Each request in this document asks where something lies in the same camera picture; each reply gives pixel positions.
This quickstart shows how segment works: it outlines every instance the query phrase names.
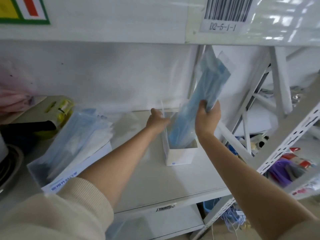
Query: barcode label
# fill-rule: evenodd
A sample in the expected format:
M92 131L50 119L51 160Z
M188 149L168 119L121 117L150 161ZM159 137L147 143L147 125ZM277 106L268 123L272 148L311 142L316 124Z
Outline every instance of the barcode label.
M236 32L248 20L253 0L208 0L202 32Z

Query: red rectangle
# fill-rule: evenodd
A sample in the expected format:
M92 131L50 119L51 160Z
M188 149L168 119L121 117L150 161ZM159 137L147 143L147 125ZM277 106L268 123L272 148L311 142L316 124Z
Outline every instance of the red rectangle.
M38 17L38 12L37 12L37 9L35 7L35 4L33 3L33 0L23 0L24 3L26 4L26 8L30 14L30 16L33 16L33 17Z

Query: person's right arm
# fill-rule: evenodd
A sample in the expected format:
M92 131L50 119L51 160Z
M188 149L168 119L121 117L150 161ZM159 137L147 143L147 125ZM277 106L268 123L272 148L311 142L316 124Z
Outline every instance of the person's right arm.
M201 101L195 121L198 140L250 224L262 239L274 240L298 223L317 218L294 198L230 152L215 136L219 101L206 113Z

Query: green-bordered sign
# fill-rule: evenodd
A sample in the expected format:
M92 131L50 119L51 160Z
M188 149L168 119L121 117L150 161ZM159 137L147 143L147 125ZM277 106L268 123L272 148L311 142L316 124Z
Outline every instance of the green-bordered sign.
M0 23L50 24L42 0L0 0Z

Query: beige sleeve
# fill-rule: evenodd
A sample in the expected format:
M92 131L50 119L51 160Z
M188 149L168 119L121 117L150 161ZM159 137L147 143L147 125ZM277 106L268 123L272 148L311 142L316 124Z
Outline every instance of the beige sleeve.
M304 221L285 232L278 240L320 239L320 221Z
M113 217L106 197L76 177L57 195L36 194L10 210L0 224L0 239L105 240Z

